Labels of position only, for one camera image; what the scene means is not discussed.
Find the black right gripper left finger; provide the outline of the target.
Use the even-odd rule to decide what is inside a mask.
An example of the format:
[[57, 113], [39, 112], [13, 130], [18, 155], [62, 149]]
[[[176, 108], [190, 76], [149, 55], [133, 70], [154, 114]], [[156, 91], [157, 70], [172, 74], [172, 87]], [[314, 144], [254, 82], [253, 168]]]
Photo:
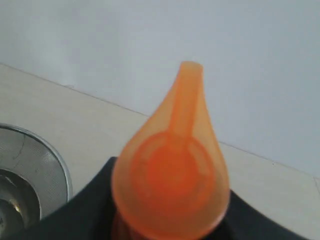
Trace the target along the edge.
[[116, 160], [116, 157], [109, 158], [98, 174], [67, 204], [5, 239], [111, 240], [116, 213], [111, 175]]

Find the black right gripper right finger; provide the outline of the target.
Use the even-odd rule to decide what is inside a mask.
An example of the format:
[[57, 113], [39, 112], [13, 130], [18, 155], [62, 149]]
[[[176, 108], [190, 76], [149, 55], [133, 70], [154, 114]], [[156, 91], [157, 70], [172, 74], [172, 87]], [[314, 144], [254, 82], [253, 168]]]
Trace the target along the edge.
[[221, 240], [305, 240], [303, 237], [249, 205], [234, 191], [230, 192], [230, 203], [222, 226]]

